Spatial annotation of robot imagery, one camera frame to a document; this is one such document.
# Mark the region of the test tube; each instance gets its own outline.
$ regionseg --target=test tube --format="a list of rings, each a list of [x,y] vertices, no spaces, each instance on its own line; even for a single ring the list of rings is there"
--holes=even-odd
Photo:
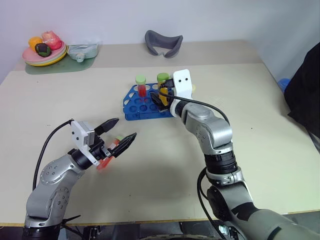
[[[135,76],[135,82],[138,85],[138,95],[141,98],[147,96],[146,90],[146,77],[144,75],[137,75]]]
[[[156,80],[158,82],[158,89],[160,88],[160,84],[164,84],[166,82],[166,80],[168,80],[170,78],[169,74],[166,72],[162,72],[159,73],[156,76]],[[164,93],[166,95],[168,95],[168,89],[166,87],[161,88],[161,90],[159,90],[161,93]],[[163,105],[168,106],[168,100],[167,97],[162,96],[161,94],[159,94],[159,99],[161,100],[161,102],[163,103]]]

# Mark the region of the black bag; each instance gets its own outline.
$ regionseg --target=black bag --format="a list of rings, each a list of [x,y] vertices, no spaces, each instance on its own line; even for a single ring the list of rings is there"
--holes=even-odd
[[[305,56],[284,91],[291,118],[320,138],[320,43]]]

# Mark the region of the table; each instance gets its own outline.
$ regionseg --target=table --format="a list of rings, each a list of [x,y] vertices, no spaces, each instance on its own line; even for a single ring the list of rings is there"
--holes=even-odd
[[[122,112],[135,75],[155,83],[158,73],[184,68],[196,86],[193,99],[228,116],[236,159],[256,207],[281,214],[320,209],[319,154],[303,127],[287,116],[280,88],[246,42],[184,43],[172,59],[149,55],[143,44],[107,45],[84,71],[28,75],[19,62],[0,85],[0,225],[23,226],[41,147],[70,118],[97,126],[119,117],[102,135],[107,143],[137,132],[105,174],[92,166],[78,180],[65,214],[81,214],[72,223],[205,219],[196,191],[205,161],[196,138],[180,119],[126,121]],[[40,168],[74,147],[71,129],[61,129]],[[204,180],[203,188],[208,186]]]

